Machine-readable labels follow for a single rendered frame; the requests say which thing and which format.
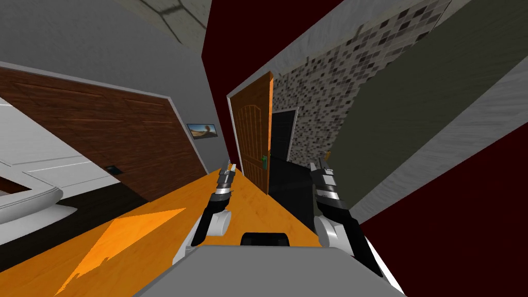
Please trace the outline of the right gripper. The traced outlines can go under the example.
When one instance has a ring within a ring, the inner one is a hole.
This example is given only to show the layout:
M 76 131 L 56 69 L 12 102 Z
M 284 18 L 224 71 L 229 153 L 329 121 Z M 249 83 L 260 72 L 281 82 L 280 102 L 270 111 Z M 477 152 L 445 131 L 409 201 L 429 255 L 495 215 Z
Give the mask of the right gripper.
M 330 169 L 324 157 L 319 158 L 320 169 L 311 162 L 310 176 L 315 187 L 313 195 L 316 201 L 335 200 L 338 201 L 337 185 L 334 179 L 333 170 Z

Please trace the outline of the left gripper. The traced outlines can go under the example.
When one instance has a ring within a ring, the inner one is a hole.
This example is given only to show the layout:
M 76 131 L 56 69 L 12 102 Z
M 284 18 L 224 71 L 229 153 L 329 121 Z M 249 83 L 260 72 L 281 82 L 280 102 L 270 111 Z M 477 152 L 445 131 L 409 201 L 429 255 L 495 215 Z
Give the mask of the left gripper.
M 228 162 L 223 169 L 219 172 L 219 178 L 217 181 L 216 190 L 230 190 L 236 174 L 236 164 L 230 166 Z

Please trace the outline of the orange-brown wooden door leaf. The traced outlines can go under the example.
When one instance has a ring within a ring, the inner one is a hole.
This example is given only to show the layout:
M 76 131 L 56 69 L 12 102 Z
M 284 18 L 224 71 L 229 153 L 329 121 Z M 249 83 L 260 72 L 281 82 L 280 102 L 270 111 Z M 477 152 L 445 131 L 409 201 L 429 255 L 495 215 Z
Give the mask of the orange-brown wooden door leaf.
M 230 98 L 244 176 L 264 194 L 269 192 L 273 74 L 265 73 Z M 263 170 L 261 158 L 268 157 Z

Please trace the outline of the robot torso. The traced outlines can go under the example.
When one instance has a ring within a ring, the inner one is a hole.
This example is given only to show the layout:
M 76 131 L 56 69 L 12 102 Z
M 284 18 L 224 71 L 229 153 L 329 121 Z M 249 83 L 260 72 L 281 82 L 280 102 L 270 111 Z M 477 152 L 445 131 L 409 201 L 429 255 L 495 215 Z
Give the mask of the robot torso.
M 201 245 L 133 297 L 406 297 L 335 247 Z

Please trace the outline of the white rounded furniture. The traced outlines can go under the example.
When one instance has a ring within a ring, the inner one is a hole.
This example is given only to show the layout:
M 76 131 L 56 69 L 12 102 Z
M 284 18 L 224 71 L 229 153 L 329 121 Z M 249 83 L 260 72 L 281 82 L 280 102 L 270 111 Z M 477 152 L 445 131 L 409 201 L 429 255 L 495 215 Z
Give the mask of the white rounded furniture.
M 0 190 L 0 245 L 77 212 L 67 198 L 118 182 L 1 97 L 0 177 L 24 187 Z

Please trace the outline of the framed wall picture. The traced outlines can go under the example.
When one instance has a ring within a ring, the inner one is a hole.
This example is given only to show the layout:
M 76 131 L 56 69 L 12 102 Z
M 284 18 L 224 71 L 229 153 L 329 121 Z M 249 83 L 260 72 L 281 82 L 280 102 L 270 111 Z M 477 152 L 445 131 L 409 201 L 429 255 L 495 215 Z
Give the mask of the framed wall picture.
M 214 138 L 218 136 L 213 124 L 188 124 L 187 127 L 194 140 Z

